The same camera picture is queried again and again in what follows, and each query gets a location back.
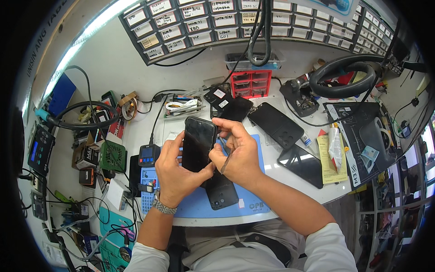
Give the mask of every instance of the black phone case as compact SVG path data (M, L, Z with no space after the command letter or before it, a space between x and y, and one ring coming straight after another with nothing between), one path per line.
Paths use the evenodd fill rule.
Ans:
M234 183L215 170L213 177L205 182L205 191L213 210L219 210L239 202Z
M248 118L285 150L292 147L304 134L303 128L267 102L256 107L248 114Z

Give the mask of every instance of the multimeter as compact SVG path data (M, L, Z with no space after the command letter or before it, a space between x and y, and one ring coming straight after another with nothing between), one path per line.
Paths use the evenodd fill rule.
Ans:
M139 166L154 167L154 163L160 156L160 151L160 146L156 144L142 145L139 149Z

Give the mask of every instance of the paper note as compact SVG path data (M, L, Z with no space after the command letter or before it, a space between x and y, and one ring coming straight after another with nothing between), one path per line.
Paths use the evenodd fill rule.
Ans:
M320 151L320 161L322 163L322 179L323 184L340 182L348 180L348 168L346 165L345 148L343 145L343 140L340 137L341 153L343 154L341 161L340 172L337 173L334 165L332 164L331 158L328 153L329 137L327 135L317 137L317 142L319 144Z

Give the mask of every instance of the wire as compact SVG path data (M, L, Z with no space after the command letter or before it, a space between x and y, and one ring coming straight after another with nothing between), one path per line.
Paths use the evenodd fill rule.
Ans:
M199 51L198 53L196 53L196 54L193 55L192 57L190 57L190 58L188 58L188 59L185 59L185 60L183 60L183 61L180 61L180 62L178 62L178 63L174 63L174 64L158 64L158 63L154 63L154 65L162 66L162 67L172 67L172 66L176 66L176 65L179 65L179 64L185 63L186 61L189 61L189 60L193 59L194 57L196 57L197 55L201 54L201 53L204 52L205 50L206 50L206 48L202 49L201 51Z

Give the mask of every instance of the digital display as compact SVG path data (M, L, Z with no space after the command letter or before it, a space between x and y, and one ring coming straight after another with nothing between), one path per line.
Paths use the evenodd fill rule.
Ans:
M35 161L35 154L36 154L37 147L38 147L38 142L35 142L35 145L33 146L32 157L30 158L32 161Z
M153 149L152 148L144 148L142 149L142 157L147 158L151 157L153 155Z

